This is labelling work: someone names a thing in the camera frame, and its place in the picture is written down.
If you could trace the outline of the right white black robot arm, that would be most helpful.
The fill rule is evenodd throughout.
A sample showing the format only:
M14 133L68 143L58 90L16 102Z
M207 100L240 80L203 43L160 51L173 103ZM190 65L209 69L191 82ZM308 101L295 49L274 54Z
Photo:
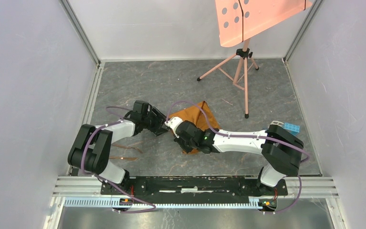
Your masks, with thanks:
M257 191L263 195L270 194L284 177L299 174L304 143L279 125L271 124L268 129L255 132L202 130L192 122L174 117L166 126L185 152L243 152L263 156L268 164L262 168L256 182Z

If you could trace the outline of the orange cloth napkin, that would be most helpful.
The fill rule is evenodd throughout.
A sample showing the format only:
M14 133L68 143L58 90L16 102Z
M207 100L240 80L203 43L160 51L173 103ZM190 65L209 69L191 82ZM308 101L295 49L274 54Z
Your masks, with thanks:
M183 121L190 121L195 124L196 127L200 128L203 131L209 128L205 119L205 117L207 117L212 128L220 129L221 127L217 122L214 114L212 113L210 107L208 106L207 102L202 101L199 102L197 105L202 108L205 114L203 114L196 106L192 105L183 110L169 114L168 117L170 119L172 119L173 117L179 117Z

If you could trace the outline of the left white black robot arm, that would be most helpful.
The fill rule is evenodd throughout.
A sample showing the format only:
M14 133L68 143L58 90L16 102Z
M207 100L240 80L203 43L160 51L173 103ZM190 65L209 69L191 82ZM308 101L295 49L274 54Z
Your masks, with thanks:
M67 162L81 172L112 182L112 188L118 194L126 194L131 188L129 172L110 161L112 144L136 136L144 129L160 136L168 132L165 121L166 115L159 109L137 100L132 109L114 123L83 124L72 144Z

